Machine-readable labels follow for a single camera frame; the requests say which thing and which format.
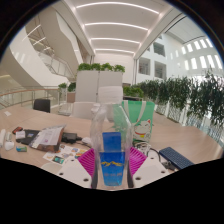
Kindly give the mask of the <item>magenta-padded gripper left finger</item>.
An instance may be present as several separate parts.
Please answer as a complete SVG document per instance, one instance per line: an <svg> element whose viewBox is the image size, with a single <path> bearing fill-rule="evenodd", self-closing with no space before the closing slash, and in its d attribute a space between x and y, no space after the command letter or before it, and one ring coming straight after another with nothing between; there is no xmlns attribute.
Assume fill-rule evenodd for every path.
<svg viewBox="0 0 224 224"><path fill-rule="evenodd" d="M70 159L58 171L58 176L84 188L97 187L94 150L89 149L77 159Z"/></svg>

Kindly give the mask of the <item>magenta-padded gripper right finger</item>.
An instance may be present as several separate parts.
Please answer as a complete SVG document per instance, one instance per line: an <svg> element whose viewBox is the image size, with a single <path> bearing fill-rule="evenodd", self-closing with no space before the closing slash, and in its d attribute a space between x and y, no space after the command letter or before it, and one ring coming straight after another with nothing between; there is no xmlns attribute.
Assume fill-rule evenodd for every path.
<svg viewBox="0 0 224 224"><path fill-rule="evenodd" d="M147 157L138 149L130 149L128 186L140 188L169 174L158 159Z"/></svg>

